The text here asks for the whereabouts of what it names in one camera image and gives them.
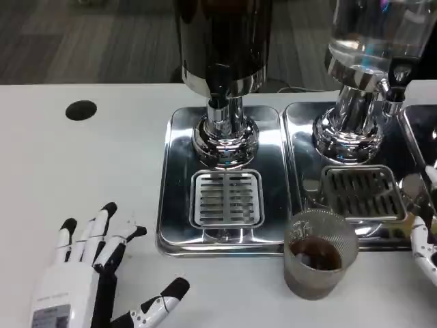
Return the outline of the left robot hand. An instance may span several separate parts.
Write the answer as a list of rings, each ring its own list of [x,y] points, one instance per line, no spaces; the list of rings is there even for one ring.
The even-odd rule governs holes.
[[[37,283],[31,302],[31,327],[157,327],[190,289],[175,278],[161,293],[114,318],[116,272],[126,246],[145,236],[147,229],[132,225],[107,237],[117,204],[109,202],[88,221],[73,241],[76,219],[64,221],[58,231],[53,261]]]

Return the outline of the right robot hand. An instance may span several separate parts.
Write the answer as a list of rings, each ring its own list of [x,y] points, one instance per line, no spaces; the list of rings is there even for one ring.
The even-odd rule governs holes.
[[[432,233],[433,201],[436,200],[436,168],[427,165],[425,173],[431,182],[429,197],[421,192],[414,200],[414,220],[410,233],[412,254],[417,266],[436,285],[436,235]]]

